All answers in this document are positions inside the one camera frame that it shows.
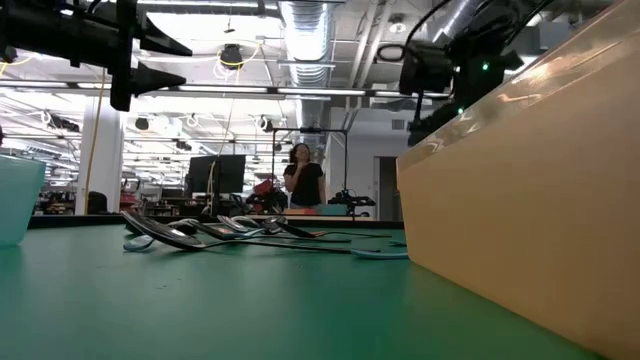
wall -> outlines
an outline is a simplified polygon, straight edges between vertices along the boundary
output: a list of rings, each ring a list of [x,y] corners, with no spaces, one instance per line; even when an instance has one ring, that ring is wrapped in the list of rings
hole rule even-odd
[[[375,200],[377,179],[374,180],[374,161],[379,156],[400,156],[407,150],[406,137],[349,135],[348,140],[347,188],[358,196],[369,196]],[[325,168],[327,174],[327,198],[342,190],[344,183],[344,148],[331,137],[328,142]],[[366,211],[372,216],[373,207],[362,207],[357,212]]]

black shirt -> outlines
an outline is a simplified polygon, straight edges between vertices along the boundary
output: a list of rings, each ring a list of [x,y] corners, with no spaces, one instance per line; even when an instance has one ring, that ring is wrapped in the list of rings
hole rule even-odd
[[[284,169],[285,175],[293,176],[296,173],[296,165],[289,165]],[[324,175],[322,173],[322,167],[315,163],[309,163],[302,169],[300,175],[298,175],[298,182],[296,183],[293,194],[291,195],[291,202],[300,206],[315,206],[320,204],[320,187],[318,185],[318,179]]]

ceiling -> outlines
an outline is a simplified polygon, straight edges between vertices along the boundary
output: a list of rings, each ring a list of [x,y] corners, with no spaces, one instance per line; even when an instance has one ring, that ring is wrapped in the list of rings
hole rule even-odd
[[[402,23],[410,29],[431,7],[432,1],[393,0],[391,13],[399,14]],[[166,56],[134,49],[134,62],[142,61],[146,65],[184,76],[190,84],[234,84],[255,86],[291,86],[290,68],[282,64],[287,60],[288,49],[284,40],[282,21],[274,17],[258,18],[252,16],[214,15],[188,11],[188,5],[198,1],[172,0],[180,7],[180,13],[150,13],[150,19],[165,33],[193,50],[192,58]],[[612,1],[558,1],[545,10],[544,21],[529,29],[541,32],[546,22],[551,21],[570,27],[573,31],[588,18],[604,9]],[[354,58],[359,45],[359,33],[370,0],[350,0],[329,5],[332,7],[331,56],[333,65],[330,72],[329,87],[345,87],[351,74]],[[378,13],[372,28],[372,34],[382,27],[380,44],[386,42],[404,42],[408,31],[393,33],[389,22],[379,21]],[[418,36],[430,38],[433,34],[421,31]],[[533,50],[527,55],[528,63],[542,53],[541,44],[529,44]],[[218,53],[225,44],[239,44],[245,60],[241,71],[224,69],[218,61]],[[7,66],[0,80],[31,80],[87,82],[101,81],[102,69],[81,65],[73,68],[65,59],[46,55],[21,52],[16,65]],[[371,65],[366,74],[364,87],[374,84],[388,84],[395,89],[400,75],[400,64],[377,62]],[[364,109],[355,117],[351,132],[358,135],[406,137],[405,131],[393,130],[391,120],[410,121],[413,112],[409,110],[391,112],[383,105],[372,106],[368,101]],[[273,99],[230,99],[188,96],[144,96],[133,99],[131,111],[126,117],[126,138],[153,137],[165,138],[161,141],[126,141],[124,148],[125,176],[142,177],[165,185],[179,184],[188,167],[188,160],[194,155],[214,154],[219,151],[231,153],[234,146],[220,144],[220,139],[229,125],[228,139],[240,140],[235,145],[236,153],[246,153],[248,161],[247,183],[258,181],[254,174],[270,172],[271,135],[259,128],[260,119],[270,119],[275,126],[296,126],[297,102],[291,98]],[[332,100],[333,110],[330,126],[340,126],[344,118],[344,103]],[[17,92],[0,88],[0,125],[4,132],[11,135],[69,135],[78,137],[78,133],[56,129],[48,122],[48,113],[60,116],[76,123],[82,128],[85,110],[85,95],[47,92]],[[151,120],[147,131],[135,126],[139,117]],[[153,126],[153,123],[176,126]],[[194,138],[192,151],[176,148],[170,139],[177,136]],[[295,134],[282,140],[295,141]],[[281,161],[290,145],[283,144],[283,150],[276,159],[276,173],[282,174]],[[54,184],[63,184],[77,177],[79,159],[79,140],[55,139],[7,139],[3,145],[4,153],[11,152],[21,156],[35,157],[46,161],[52,170],[48,180]]]

light blue bowl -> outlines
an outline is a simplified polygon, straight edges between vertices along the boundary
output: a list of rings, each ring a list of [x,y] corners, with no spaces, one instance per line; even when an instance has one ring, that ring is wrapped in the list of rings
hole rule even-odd
[[[19,244],[44,184],[45,164],[0,155],[0,246]]]

woman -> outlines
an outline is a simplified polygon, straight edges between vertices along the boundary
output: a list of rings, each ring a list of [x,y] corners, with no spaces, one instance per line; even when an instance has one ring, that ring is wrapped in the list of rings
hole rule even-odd
[[[324,173],[320,165],[310,162],[311,151],[306,144],[297,144],[289,152],[292,165],[284,170],[284,184],[291,195],[291,208],[313,208],[324,204]]]

